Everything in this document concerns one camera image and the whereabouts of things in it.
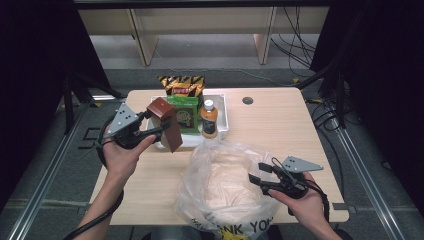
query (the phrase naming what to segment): white tray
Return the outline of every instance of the white tray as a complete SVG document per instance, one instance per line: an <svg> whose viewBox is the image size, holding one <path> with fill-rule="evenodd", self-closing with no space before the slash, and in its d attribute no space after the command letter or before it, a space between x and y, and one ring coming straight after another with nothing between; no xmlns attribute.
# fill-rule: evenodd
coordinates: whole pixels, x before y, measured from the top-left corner
<svg viewBox="0 0 424 240"><path fill-rule="evenodd" d="M166 100L166 96L154 96L151 101L153 102L156 98L161 97ZM217 138L222 140L225 138L228 132L228 118L227 118L227 104L225 101L225 94L217 94L217 95L203 95L204 100L212 100L214 106L218 109L218 135ZM147 120L146 130L153 128L152 121L150 119ZM199 145L205 139L202 132L202 123L199 122L199 132L200 133L184 133L181 134L181 138L183 139L183 144L180 147L189 147L194 148ZM165 148L160 142L156 142L155 146L159 149Z"/></svg>

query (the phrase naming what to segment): plastic bottle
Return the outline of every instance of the plastic bottle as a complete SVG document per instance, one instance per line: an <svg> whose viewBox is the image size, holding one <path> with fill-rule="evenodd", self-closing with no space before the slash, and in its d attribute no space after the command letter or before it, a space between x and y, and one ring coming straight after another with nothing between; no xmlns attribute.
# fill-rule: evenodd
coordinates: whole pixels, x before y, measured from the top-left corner
<svg viewBox="0 0 424 240"><path fill-rule="evenodd" d="M212 100L206 100L203 107L200 109L200 116L202 117L202 135L205 138L215 138L218 134L217 119L218 109L213 105Z"/></svg>

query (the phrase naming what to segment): plastic bag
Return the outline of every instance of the plastic bag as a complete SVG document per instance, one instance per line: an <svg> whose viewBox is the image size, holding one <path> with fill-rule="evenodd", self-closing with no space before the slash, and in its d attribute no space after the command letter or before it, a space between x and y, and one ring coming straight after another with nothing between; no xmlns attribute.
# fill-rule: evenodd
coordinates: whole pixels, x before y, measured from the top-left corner
<svg viewBox="0 0 424 240"><path fill-rule="evenodd" d="M264 196L248 178L251 173L277 181L258 169L259 162L271 164L265 149L204 140L190 159L174 205L188 224L225 240L255 240L268 230L280 203Z"/></svg>

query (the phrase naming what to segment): green package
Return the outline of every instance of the green package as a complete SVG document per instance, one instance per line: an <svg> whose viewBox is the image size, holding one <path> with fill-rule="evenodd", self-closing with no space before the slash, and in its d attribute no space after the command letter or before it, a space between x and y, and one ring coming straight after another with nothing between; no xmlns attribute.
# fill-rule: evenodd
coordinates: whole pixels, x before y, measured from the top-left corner
<svg viewBox="0 0 424 240"><path fill-rule="evenodd" d="M200 133L197 97L168 96L167 101L177 111L177 121L181 133Z"/></svg>

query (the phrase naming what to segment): person's right hand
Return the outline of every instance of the person's right hand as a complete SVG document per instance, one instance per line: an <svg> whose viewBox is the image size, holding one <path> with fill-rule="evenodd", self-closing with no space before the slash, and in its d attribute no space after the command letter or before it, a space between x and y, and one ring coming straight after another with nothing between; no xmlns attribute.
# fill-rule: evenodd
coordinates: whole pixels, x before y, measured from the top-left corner
<svg viewBox="0 0 424 240"><path fill-rule="evenodd" d="M306 180L315 182L310 173L303 174ZM268 193L287 205L299 223L309 229L318 239L340 239L325 219L321 195L315 190L309 188L306 195L300 199L293 199L273 189L270 189Z"/></svg>

